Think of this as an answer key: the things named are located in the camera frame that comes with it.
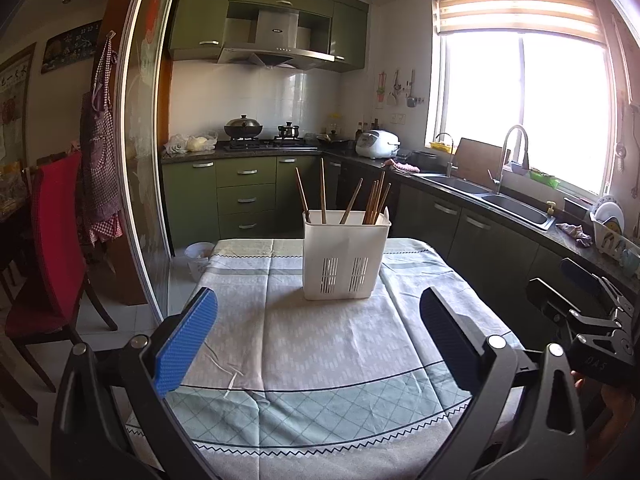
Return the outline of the person's right hand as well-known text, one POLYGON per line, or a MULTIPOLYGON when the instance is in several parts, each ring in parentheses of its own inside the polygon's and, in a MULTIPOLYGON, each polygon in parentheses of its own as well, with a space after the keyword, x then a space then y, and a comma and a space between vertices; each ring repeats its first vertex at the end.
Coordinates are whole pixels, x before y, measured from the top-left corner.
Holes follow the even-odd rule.
POLYGON ((639 467, 639 399, 627 387, 603 385, 572 371, 580 400, 587 400, 586 477, 636 478, 639 467))

